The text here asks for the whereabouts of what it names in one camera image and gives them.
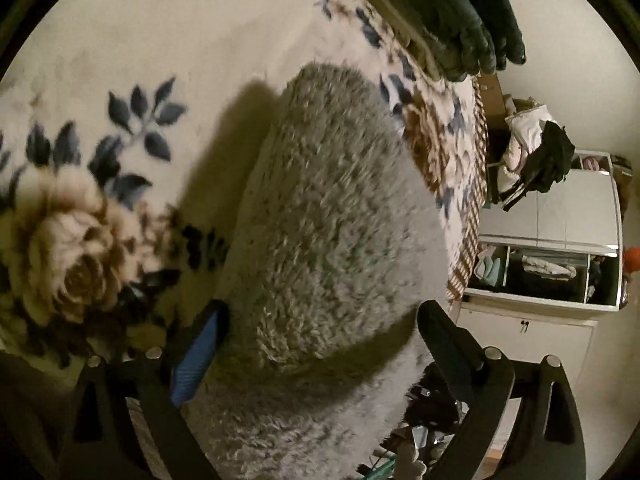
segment metal bolt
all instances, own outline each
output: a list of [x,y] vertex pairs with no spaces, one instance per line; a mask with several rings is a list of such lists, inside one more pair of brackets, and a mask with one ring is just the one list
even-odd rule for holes
[[162,349],[159,346],[154,346],[145,352],[147,359],[159,359],[162,357]]
[[560,359],[555,355],[546,356],[546,362],[549,364],[549,366],[552,366],[553,368],[559,368],[561,365]]
[[502,352],[500,352],[495,346],[488,346],[484,349],[484,355],[487,359],[491,359],[491,361],[499,361],[502,357]]
[[92,355],[87,359],[86,363],[89,365],[89,368],[97,368],[98,366],[100,366],[101,361],[102,359],[99,355]]

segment white wall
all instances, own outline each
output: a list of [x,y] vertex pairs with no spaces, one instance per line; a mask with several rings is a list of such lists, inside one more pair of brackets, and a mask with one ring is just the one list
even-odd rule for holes
[[[498,75],[502,90],[547,104],[576,146],[627,156],[640,189],[640,73],[622,44],[586,0],[511,1],[527,63]],[[637,200],[624,239],[640,246]],[[590,479],[610,465],[640,416],[640,277],[631,296],[625,310],[598,318],[576,390]]]
[[581,148],[629,153],[640,169],[640,73],[586,0],[512,0],[527,62],[499,75],[533,95]]

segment floral blanket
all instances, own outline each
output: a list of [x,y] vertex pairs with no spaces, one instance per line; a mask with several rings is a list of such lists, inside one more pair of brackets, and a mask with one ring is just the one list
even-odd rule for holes
[[312,60],[380,88],[436,195],[460,297],[484,202],[478,87],[427,76],[366,0],[60,0],[0,82],[0,343],[50,371],[190,323],[273,102]]

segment dark green towel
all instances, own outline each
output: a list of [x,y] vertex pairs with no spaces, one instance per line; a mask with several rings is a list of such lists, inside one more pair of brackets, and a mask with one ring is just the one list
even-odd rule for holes
[[[490,4],[479,4],[482,15],[491,15],[493,8],[499,16],[510,15],[513,19],[490,20],[489,28],[470,0],[388,0],[388,3],[411,29],[412,39],[419,38],[433,52],[442,74],[451,81],[462,81],[468,73],[503,69],[504,57],[512,59],[511,54],[514,62],[524,62],[522,34],[509,1],[488,1]],[[502,23],[508,23],[508,27],[501,28]],[[498,56],[495,38],[499,40]],[[521,56],[517,55],[519,47]]]

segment white cabinet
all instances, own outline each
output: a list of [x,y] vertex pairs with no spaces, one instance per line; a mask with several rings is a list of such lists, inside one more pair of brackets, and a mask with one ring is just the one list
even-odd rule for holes
[[[596,322],[473,306],[460,309],[456,324],[469,330],[483,348],[495,346],[511,360],[539,363],[546,355],[558,356],[575,388]],[[502,449],[507,443],[519,405],[517,399],[508,402],[492,444],[494,449]]]
[[[587,150],[575,156],[574,168],[548,192],[530,192],[508,212],[501,205],[482,209],[479,241],[498,249],[493,258],[503,270],[497,281],[472,276],[466,294],[557,308],[619,309],[622,222],[610,156]],[[601,170],[582,169],[585,157],[595,158]],[[536,269],[524,256],[542,266],[563,266],[567,285],[554,285],[548,275],[535,283]]]

